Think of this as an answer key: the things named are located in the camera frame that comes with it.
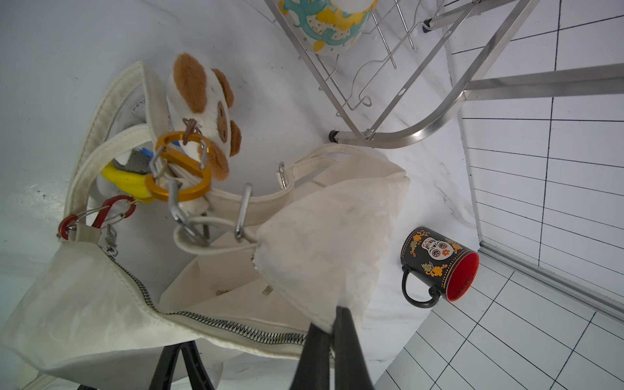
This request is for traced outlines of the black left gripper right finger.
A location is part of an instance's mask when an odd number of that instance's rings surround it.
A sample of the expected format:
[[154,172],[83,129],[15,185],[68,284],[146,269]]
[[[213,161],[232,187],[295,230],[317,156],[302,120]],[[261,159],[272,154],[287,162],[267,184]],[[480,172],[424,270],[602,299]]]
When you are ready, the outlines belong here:
[[336,308],[334,323],[335,389],[373,390],[351,311]]

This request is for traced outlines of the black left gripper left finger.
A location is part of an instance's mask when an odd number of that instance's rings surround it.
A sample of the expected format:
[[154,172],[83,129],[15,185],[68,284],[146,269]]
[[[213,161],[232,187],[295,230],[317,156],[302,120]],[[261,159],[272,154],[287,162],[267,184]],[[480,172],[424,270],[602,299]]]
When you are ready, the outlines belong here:
[[308,330],[291,390],[330,389],[331,335],[315,326]]

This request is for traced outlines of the cream canvas tote bag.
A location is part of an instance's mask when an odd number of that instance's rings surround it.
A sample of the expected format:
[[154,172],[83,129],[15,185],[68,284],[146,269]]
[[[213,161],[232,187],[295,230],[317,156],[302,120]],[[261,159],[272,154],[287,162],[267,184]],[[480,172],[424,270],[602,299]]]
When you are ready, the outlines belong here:
[[[101,171],[150,174],[154,146],[172,128],[167,82],[143,63],[126,68],[99,102],[71,177],[63,219],[128,195]],[[60,240],[26,292],[2,343],[39,377],[83,389],[168,389],[188,378],[213,389],[239,354],[299,361],[310,325],[331,335],[336,308],[355,327],[410,186],[381,154],[328,144],[279,169],[278,191],[177,195],[198,180],[172,165],[169,201],[138,202],[116,224],[90,215]]]

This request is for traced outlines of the orange carabiner clip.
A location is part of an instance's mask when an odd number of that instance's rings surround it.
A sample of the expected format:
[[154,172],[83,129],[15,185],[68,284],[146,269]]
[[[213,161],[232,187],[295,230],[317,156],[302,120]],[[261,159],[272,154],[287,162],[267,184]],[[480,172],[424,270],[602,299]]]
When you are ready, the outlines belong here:
[[197,133],[191,133],[188,137],[190,141],[201,146],[199,161],[172,147],[173,142],[183,141],[184,132],[165,133],[157,140],[153,158],[149,162],[150,174],[146,176],[146,188],[153,198],[164,202],[173,198],[173,191],[161,185],[165,178],[165,171],[171,165],[198,180],[189,188],[180,190],[177,195],[179,201],[188,202],[201,198],[211,190],[211,169],[207,165],[208,152],[210,151],[209,140]]

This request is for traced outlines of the brown white plush dog charm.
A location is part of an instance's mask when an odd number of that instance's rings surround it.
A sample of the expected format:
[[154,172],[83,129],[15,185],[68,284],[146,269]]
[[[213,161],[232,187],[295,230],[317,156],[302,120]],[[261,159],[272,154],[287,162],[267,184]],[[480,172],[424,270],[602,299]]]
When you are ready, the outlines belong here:
[[166,86],[172,128],[185,133],[179,142],[190,158],[200,161],[203,144],[191,141],[198,134],[206,138],[206,165],[212,178],[223,182],[230,174],[229,159],[240,153],[242,135],[228,110],[234,94],[227,77],[209,68],[189,53],[177,56]]

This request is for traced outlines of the black skull mug red inside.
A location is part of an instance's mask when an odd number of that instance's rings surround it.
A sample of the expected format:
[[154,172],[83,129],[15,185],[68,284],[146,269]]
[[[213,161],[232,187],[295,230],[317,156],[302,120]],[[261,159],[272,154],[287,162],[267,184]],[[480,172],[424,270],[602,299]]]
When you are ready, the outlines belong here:
[[[474,250],[428,227],[418,227],[401,249],[401,292],[409,304],[421,309],[431,309],[442,298],[456,302],[471,288],[479,266],[480,258]],[[417,301],[408,294],[410,276],[426,284],[428,300]]]

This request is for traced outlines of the yellow plush charm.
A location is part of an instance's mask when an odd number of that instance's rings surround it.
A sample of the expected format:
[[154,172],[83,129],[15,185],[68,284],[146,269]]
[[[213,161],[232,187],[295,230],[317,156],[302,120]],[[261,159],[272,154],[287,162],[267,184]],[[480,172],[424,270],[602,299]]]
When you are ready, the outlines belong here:
[[105,179],[135,200],[144,203],[154,201],[146,186],[146,174],[141,175],[139,173],[122,171],[111,162],[104,167],[101,174]]

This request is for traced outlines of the red carabiner clip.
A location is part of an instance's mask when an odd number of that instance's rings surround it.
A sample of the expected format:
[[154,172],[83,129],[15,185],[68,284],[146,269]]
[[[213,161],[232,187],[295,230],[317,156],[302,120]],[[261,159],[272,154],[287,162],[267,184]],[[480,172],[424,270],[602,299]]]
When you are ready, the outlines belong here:
[[[120,202],[123,203],[125,210],[113,217],[109,217],[108,215],[111,210]],[[93,223],[90,225],[92,228],[102,228],[106,222],[116,224],[130,217],[136,211],[137,204],[138,200],[129,195],[117,195],[108,198],[101,206],[95,209],[82,211],[78,214],[70,214],[65,217],[58,225],[57,237],[67,241],[69,239],[69,232],[71,230],[76,231],[78,223],[87,219],[91,214],[96,214]]]

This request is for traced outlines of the stainless steel dish rack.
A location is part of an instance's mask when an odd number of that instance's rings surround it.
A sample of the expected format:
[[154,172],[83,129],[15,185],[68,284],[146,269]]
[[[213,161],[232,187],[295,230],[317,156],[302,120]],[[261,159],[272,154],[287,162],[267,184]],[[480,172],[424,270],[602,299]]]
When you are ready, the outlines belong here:
[[384,1],[357,41],[336,55],[304,49],[280,13],[267,7],[331,103],[340,125],[333,144],[411,146],[454,120],[467,102],[620,95],[621,63],[491,76],[535,1]]

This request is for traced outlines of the teal yellow patterned bowl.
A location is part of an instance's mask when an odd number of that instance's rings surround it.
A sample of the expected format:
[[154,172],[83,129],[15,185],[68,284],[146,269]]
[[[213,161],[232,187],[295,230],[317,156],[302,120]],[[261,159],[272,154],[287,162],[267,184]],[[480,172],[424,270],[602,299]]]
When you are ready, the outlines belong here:
[[278,8],[305,50],[336,55],[359,39],[377,4],[375,0],[284,0]]

